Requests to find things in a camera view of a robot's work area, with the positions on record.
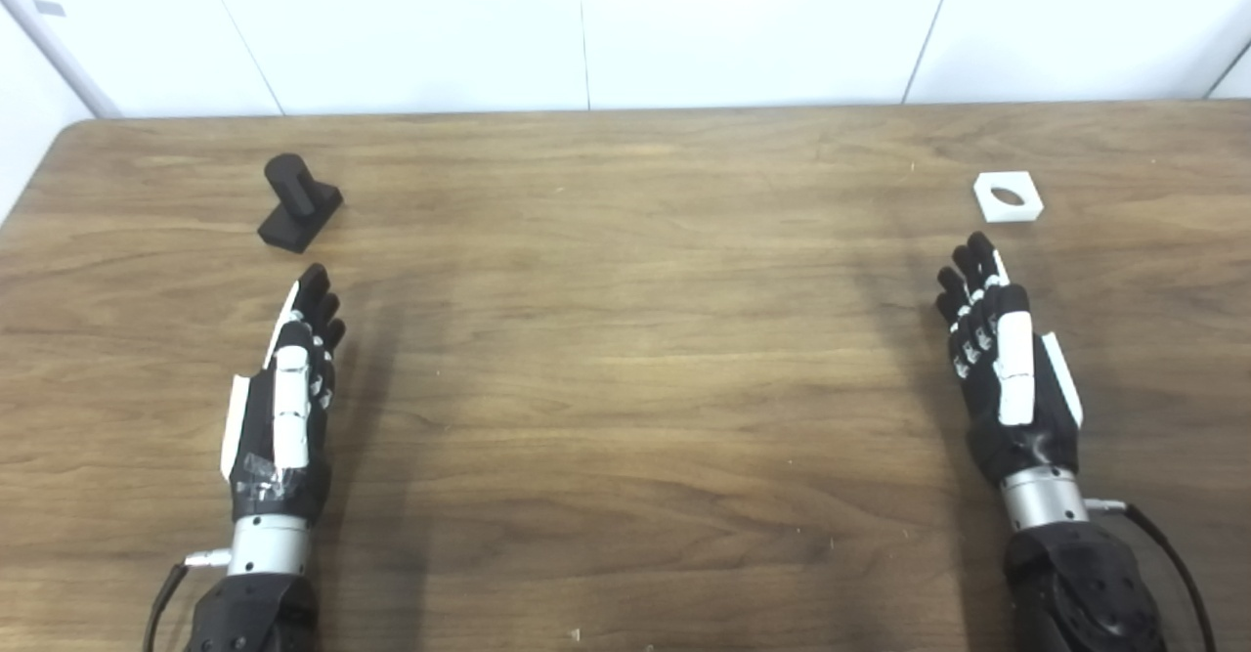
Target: prosthetic hand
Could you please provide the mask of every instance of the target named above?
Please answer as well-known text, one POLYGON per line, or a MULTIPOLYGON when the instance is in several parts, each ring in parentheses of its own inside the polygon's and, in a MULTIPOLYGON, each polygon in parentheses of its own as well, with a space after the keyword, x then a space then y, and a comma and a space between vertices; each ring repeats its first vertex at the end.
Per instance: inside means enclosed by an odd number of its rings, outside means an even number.
MULTIPOLYGON (((972 419, 970 452, 1003 494, 1016 532, 1005 573, 1016 602, 1018 649, 1162 652, 1156 603, 1133 554, 1088 517, 1088 511, 1132 507, 1083 501, 1077 488, 1082 407, 1058 340, 1033 332, 1028 295, 1008 280, 982 233, 956 248, 952 260, 960 273, 945 268, 938 274, 937 305, 950 325, 952 368, 972 419)), ((1161 544, 1172 557, 1166 541, 1161 544)), ((1182 576, 1191 586, 1183 569, 1182 576)), ((1197 598, 1196 604, 1206 618, 1197 598)))
POLYGON ((188 649, 301 652, 314 648, 318 617, 304 577, 309 537, 325 506, 330 466, 323 454, 334 397, 334 349, 344 323, 322 265, 310 265, 278 314, 260 372, 235 377, 221 441, 234 541, 195 552, 170 571, 153 606, 144 649, 161 608, 190 567, 226 576, 195 606, 188 649))

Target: black cable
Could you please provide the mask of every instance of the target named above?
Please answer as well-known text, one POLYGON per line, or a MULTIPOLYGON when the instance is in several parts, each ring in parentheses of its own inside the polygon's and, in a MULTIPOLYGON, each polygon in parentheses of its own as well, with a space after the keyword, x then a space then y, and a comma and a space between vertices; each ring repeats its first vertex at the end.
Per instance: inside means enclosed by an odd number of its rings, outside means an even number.
POLYGON ((165 577, 165 583, 156 592, 156 599, 153 601, 153 612, 148 616, 148 628, 144 629, 143 652, 153 652, 153 647, 156 644, 156 626, 160 624, 160 614, 165 612, 165 606, 169 604, 169 599, 178 591, 178 584, 183 583, 186 569, 188 566, 183 563, 170 567, 169 576, 165 577))
POLYGON ((1186 562, 1181 559, 1181 554, 1173 549, 1172 543, 1165 537, 1161 528, 1156 527, 1156 523, 1151 522, 1138 506, 1130 503, 1125 508, 1125 517, 1130 519, 1133 524, 1138 526, 1142 532, 1147 533, 1147 537, 1155 541, 1165 554, 1168 556, 1173 567, 1177 569, 1177 574, 1181 576, 1182 583, 1186 584, 1186 592, 1190 593, 1190 599, 1195 604, 1195 614, 1198 617, 1198 629, 1203 634, 1203 649, 1207 652, 1216 652, 1216 637, 1212 634, 1212 621, 1207 617, 1207 607, 1203 606, 1203 597, 1198 593, 1198 584, 1195 583, 1195 577, 1190 576, 1190 568, 1186 567, 1186 562))

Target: cable connector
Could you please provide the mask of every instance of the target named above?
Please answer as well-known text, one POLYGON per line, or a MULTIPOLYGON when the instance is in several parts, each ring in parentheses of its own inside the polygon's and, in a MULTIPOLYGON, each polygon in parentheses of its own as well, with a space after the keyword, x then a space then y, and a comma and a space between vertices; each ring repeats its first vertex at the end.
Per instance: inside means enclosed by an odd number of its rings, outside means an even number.
POLYGON ((225 567, 230 564, 230 551, 221 549, 204 549, 203 552, 191 552, 183 559, 183 566, 196 569, 201 567, 225 567))
POLYGON ((1096 516, 1116 516, 1125 513, 1130 509, 1130 504, 1125 501, 1105 501, 1102 498, 1087 498, 1086 512, 1093 513, 1096 516))

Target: oval hole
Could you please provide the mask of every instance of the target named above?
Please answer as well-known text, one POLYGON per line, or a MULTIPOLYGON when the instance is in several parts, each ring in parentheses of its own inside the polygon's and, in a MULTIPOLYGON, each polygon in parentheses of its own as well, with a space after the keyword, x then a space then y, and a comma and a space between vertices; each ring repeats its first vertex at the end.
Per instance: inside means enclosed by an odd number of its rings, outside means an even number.
POLYGON ((1000 203, 1005 203, 1005 205, 1025 205, 1025 200, 1022 200, 1018 194, 1012 193, 1006 188, 992 188, 991 194, 1000 203))

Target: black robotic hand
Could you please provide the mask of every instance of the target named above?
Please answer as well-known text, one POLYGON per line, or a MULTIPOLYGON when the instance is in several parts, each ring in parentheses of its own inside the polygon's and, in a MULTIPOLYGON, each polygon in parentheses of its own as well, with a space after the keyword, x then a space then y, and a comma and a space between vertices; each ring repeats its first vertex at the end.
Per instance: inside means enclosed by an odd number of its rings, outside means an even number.
POLYGON ((1031 467, 1077 472, 1081 399, 1055 334, 1033 332, 1030 297, 1000 253, 975 233, 938 273, 938 310, 972 427, 968 447, 991 483, 1031 467))
POLYGON ((311 526, 322 514, 334 350, 345 330, 338 310, 324 265, 309 265, 278 314, 260 372, 235 377, 221 439, 234 519, 283 514, 311 526))
POLYGON ((986 234, 952 259, 960 273, 938 273, 937 305, 972 418, 970 451, 1016 531, 1003 572, 1020 652, 1162 652, 1133 553, 1090 522, 1077 488, 1082 408, 1058 340, 1033 332, 1030 298, 986 234))

